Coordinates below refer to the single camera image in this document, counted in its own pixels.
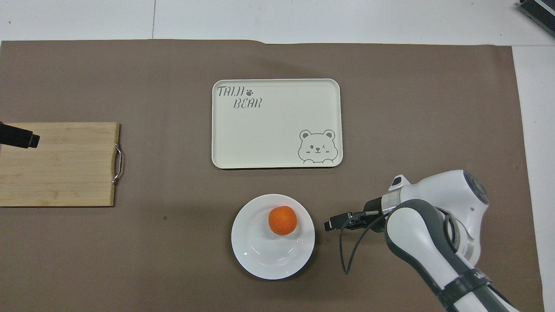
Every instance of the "bear cartoon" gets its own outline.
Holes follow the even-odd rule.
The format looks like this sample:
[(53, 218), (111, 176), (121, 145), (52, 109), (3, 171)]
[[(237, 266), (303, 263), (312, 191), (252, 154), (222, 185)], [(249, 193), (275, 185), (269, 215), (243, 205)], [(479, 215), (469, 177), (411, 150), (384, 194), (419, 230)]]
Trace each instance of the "bear cartoon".
[(303, 130), (300, 133), (301, 148), (299, 148), (299, 157), (302, 163), (333, 163), (337, 158), (337, 148), (335, 147), (335, 133), (332, 130), (326, 130), (323, 133), (311, 133)]

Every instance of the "orange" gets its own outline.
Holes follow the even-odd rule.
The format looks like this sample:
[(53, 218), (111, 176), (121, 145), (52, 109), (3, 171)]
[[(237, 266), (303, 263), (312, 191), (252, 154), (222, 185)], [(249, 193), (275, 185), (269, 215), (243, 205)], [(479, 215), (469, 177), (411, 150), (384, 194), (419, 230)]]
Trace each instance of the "orange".
[(270, 211), (268, 224), (277, 235), (287, 235), (297, 227), (297, 215), (291, 207), (280, 206)]

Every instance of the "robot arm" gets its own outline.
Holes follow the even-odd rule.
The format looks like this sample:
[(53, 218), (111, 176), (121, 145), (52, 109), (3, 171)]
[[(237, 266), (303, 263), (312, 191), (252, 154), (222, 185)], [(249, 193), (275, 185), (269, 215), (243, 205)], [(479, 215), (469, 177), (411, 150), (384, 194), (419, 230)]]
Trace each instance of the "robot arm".
[(331, 217), (325, 229), (385, 232), (390, 250), (418, 271), (447, 311), (517, 311), (474, 268), (489, 205), (478, 179), (453, 170), (411, 184), (398, 175), (388, 191), (367, 202), (364, 213)]
[(517, 311), (453, 249), (444, 219), (424, 200), (403, 202), (387, 218), (387, 246), (416, 269), (447, 311)]

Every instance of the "brown paper mat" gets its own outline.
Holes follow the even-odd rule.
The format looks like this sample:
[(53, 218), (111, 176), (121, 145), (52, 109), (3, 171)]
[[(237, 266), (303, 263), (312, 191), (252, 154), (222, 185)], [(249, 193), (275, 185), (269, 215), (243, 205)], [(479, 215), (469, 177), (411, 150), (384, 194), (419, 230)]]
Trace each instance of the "brown paper mat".
[[(478, 267), (520, 310), (543, 310), (510, 47), (2, 42), (0, 74), (4, 122), (114, 120), (127, 156), (114, 208), (0, 210), (0, 310), (442, 311), (382, 234), (364, 238), (344, 276), (339, 232), (322, 224), (396, 174), (451, 169), (490, 194)], [(216, 168), (211, 88), (251, 78), (337, 81), (343, 162)], [(251, 276), (230, 244), (237, 212), (267, 193), (298, 200), (316, 227), (311, 260), (281, 281)]]

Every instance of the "bamboo cutting board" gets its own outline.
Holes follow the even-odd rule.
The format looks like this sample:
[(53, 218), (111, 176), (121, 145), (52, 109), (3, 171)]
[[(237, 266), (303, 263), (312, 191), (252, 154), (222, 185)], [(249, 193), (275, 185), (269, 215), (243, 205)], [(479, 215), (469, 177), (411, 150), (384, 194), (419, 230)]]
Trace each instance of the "bamboo cutting board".
[(118, 123), (11, 123), (37, 148), (3, 145), (0, 206), (113, 206)]

